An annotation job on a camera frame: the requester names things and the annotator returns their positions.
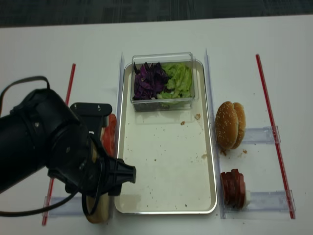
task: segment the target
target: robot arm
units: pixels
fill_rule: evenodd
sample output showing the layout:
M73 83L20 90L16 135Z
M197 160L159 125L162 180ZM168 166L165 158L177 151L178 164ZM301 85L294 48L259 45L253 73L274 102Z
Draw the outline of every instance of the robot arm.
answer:
M44 77L27 81L34 80L48 84ZM1 103L8 88L0 96ZM44 166L50 177L65 183L72 197L80 192L85 199L94 197L96 203L104 193L119 195L122 183L135 183L135 167L109 157L99 136L89 133L82 116L68 108L48 84L46 89L28 94L9 115L0 118L0 193ZM96 203L89 212L83 199L84 213L92 214ZM0 216L13 214L0 211Z

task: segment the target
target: clear plastic container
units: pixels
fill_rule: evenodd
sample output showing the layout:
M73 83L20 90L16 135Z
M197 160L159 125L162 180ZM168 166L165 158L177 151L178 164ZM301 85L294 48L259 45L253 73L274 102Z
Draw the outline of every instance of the clear plastic container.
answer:
M135 71L134 63L137 69L147 63L161 63L165 65L167 63L184 63L191 69L192 83L190 94L188 98L173 98L173 99L149 99L149 100L133 100L134 97L134 83L135 83ZM194 100L199 98L198 84L197 84L197 72L195 68L195 58L192 53L172 53L172 54L158 54L158 55L140 55L134 56L132 61L132 90L131 90L131 102L134 105L134 109L137 112L143 111L159 111L159 110L185 110L191 109Z

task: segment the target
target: aluminum baking tray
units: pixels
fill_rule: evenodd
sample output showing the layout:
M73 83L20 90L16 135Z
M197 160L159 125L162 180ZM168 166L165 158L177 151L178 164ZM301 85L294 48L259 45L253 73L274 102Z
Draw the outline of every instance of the aluminum baking tray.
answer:
M204 70L200 61L195 64L199 99L192 109L180 111L135 112L132 65L125 67L117 108L117 157L135 165L137 175L136 183L123 184L115 198L121 213L205 214L217 205Z

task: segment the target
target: red straw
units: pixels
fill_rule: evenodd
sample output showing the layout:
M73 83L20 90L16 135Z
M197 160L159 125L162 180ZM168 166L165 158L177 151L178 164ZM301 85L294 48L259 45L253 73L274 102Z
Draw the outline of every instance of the red straw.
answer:
M271 106L270 106L270 102L269 102L268 89L267 89L266 83L265 83L265 78L264 78L263 68L262 68L262 64L261 64L261 59L260 59L259 54L255 55L255 57L256 57L256 61L257 61L258 67L259 67L259 73L260 73L261 82L262 82L262 86L263 86L263 91L264 91L266 105L268 107L268 115L269 115L270 124L271 124L272 127L275 127L276 125L275 125L273 112L272 112L272 109L271 109ZM276 135L277 135L276 131L274 131L274 129L273 129L273 136L274 136L275 139L276 139ZM282 156L282 152L280 150L280 144L276 142L275 146L276 146L276 152L277 152L277 156L278 156L278 162L279 162L279 166L280 166L280 171L282 173L284 188L285 188L285 191L286 191L286 198L287 198L287 202L288 202L288 206L289 206L290 218L291 219L295 219L295 213L294 213L293 204L291 202L291 195L290 195L287 175L286 175L286 171L285 171L285 167L284 167L283 156Z
M67 97L65 99L65 104L67 104L67 105L69 102L70 92L72 90L75 68L76 68L76 64L73 64L72 65L72 71L70 72L70 77L69 77L69 83L68 83L68 88L67 88ZM47 200L45 201L45 207L50 205L50 200L51 200L51 196L52 196L52 189L53 189L53 182L54 182L54 179L50 178L49 188L48 188L48 193L47 193ZM48 212L45 212L43 215L42 226L45 226L47 224L47 220L48 220Z

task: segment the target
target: gray carpet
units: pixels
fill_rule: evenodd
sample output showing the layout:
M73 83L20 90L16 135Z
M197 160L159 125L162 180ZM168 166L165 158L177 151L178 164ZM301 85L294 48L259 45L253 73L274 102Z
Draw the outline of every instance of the gray carpet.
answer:
M0 26L312 14L313 0L0 0Z

